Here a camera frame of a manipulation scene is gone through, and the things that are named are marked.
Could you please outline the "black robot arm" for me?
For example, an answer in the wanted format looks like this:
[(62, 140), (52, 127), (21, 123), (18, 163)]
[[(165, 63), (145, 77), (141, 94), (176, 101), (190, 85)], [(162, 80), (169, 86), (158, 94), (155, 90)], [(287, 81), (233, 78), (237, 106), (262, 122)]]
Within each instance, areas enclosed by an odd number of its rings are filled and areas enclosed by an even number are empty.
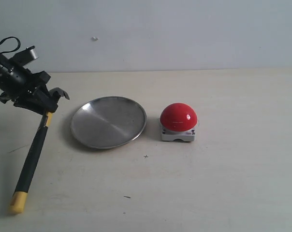
[(24, 67), (37, 58), (34, 46), (16, 53), (10, 59), (0, 53), (0, 102), (12, 101), (15, 107), (41, 115), (57, 110), (58, 103), (46, 86), (51, 76), (45, 71), (32, 73)]

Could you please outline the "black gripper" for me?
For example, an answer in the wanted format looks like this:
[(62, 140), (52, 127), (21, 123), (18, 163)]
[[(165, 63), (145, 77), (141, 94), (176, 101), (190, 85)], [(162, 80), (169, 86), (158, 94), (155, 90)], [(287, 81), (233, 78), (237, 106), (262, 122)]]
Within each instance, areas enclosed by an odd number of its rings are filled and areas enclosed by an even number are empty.
[(43, 115), (58, 108), (57, 88), (48, 90), (51, 76), (45, 71), (31, 73), (18, 65), (5, 67), (0, 64), (0, 102), (13, 100), (14, 106)]

